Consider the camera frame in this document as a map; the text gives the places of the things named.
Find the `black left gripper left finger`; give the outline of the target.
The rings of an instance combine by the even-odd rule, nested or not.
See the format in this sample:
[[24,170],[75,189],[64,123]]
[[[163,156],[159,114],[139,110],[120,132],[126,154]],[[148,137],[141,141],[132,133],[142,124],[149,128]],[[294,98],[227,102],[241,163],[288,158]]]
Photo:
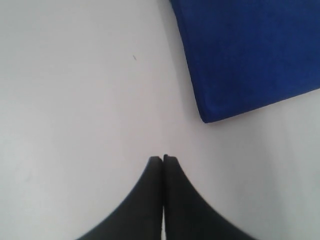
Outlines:
[[134,188],[81,240],[160,240],[163,222],[163,161],[149,158]]

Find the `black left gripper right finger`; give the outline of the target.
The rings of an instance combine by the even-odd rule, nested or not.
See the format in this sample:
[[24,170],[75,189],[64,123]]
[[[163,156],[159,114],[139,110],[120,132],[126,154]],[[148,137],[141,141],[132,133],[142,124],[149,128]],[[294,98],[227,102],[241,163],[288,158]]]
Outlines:
[[197,192],[178,159],[163,156],[163,206],[167,240],[251,240]]

